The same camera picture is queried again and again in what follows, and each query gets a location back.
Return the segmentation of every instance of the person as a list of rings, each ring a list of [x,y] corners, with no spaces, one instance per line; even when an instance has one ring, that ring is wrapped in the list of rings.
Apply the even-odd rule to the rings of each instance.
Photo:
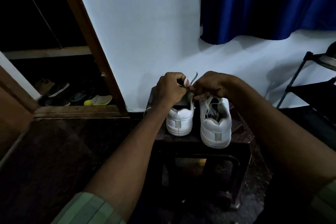
[[[145,181],[155,137],[170,108],[188,92],[194,100],[210,94],[227,98],[249,125],[259,145],[297,192],[311,201],[314,218],[336,223],[336,153],[301,128],[252,87],[233,75],[209,71],[180,87],[183,73],[169,72],[157,83],[157,101],[53,223],[125,223]]]

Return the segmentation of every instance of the person's left arm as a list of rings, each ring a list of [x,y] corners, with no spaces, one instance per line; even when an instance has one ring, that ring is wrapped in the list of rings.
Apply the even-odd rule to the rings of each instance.
[[[125,221],[131,216],[140,197],[154,139],[170,108],[187,93],[187,88],[179,87],[176,83],[176,80],[184,81],[185,78],[182,73],[166,73],[160,78],[156,104],[84,189],[107,201]]]

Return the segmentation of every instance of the curtain fold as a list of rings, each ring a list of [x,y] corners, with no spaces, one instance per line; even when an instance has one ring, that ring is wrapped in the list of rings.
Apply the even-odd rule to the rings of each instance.
[[[336,0],[201,0],[201,39],[238,35],[282,40],[298,29],[336,30]]]

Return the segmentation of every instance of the person's right arm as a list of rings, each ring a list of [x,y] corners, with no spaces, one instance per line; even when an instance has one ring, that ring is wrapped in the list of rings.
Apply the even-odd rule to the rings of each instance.
[[[241,79],[210,71],[191,90],[195,100],[210,94],[229,99],[277,168],[307,199],[336,179],[336,153]]]

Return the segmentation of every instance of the sleeve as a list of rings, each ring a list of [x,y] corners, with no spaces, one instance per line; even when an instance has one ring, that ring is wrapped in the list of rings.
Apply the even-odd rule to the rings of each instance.
[[[107,202],[91,193],[76,194],[51,224],[126,224]]]
[[[336,223],[336,180],[321,189],[313,198],[309,218],[311,223]]]

